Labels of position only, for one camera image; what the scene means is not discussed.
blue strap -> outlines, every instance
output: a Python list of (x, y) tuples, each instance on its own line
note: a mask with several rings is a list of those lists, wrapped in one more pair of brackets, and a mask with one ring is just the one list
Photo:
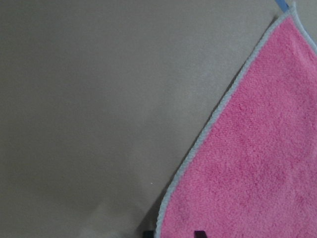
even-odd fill
[(285, 0), (275, 0), (275, 1), (283, 12), (286, 12), (288, 10), (288, 5)]

pink terry fabric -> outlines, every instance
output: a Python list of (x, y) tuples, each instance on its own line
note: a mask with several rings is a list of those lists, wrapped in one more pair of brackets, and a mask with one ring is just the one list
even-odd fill
[(317, 238), (317, 56), (285, 18), (171, 195), (160, 238)]

gray wall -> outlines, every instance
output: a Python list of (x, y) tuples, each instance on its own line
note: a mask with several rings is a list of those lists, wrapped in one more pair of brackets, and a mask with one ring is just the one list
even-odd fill
[[(317, 39), (317, 2), (298, 0)], [(0, 237), (134, 237), (273, 0), (3, 1)]]

towel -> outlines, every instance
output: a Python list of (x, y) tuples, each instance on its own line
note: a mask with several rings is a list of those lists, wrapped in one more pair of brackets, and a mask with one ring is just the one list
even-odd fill
[(177, 171), (156, 238), (317, 237), (317, 47), (296, 5), (265, 32)]

black object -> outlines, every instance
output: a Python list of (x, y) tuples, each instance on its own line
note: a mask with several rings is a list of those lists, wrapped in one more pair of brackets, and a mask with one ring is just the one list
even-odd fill
[(195, 238), (207, 238), (206, 232), (204, 231), (195, 231)]
[(154, 238), (154, 231), (144, 231), (142, 238)]

